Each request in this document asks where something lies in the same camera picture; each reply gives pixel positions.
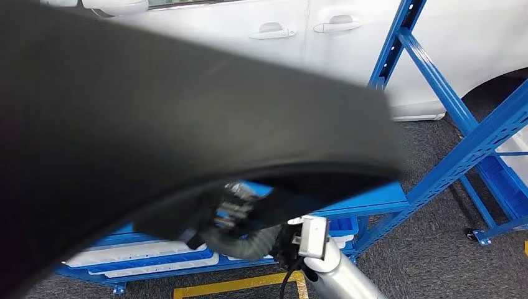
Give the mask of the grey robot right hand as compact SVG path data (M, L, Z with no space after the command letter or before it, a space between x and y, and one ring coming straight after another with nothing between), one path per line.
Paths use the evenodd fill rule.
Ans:
M254 203L260 200L246 184L230 183L203 192L197 198L190 226L178 236L178 241L195 249L208 241L227 242L245 238L243 226Z

